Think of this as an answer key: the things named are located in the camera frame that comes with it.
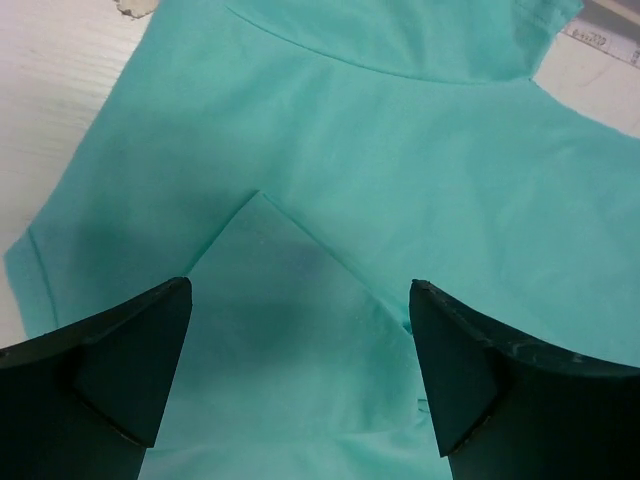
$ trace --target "tabletop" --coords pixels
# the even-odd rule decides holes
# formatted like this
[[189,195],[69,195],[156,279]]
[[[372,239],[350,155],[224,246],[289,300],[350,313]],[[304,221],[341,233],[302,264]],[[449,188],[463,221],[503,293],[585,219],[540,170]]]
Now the tabletop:
[[[21,0],[0,16],[0,250],[58,182],[149,17],[113,0]],[[559,34],[534,80],[579,113],[640,138],[640,69]],[[24,340],[4,269],[0,347]]]

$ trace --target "folded fabric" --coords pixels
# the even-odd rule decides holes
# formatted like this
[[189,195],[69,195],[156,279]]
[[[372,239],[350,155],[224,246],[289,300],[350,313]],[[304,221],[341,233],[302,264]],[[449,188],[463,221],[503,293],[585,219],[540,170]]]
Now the folded fabric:
[[154,479],[442,478],[413,278],[639,366],[640,140],[531,81],[580,7],[164,0],[5,257],[27,333],[190,275]]

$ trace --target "garment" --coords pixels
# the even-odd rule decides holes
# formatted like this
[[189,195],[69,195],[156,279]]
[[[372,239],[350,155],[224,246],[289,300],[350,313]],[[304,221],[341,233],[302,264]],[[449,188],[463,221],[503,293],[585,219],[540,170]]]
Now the garment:
[[448,478],[413,278],[640,365],[640,141],[531,81],[580,6],[162,2],[5,257],[30,336],[190,276],[142,478]]

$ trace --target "white wooden surface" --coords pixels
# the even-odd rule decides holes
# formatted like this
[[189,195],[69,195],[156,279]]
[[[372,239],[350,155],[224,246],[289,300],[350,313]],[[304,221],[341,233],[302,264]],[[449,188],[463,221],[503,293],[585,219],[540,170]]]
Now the white wooden surface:
[[[46,201],[148,20],[122,16],[112,0],[2,5],[0,252]],[[562,103],[640,137],[640,70],[559,35],[536,81]],[[0,347],[24,339],[3,271]]]

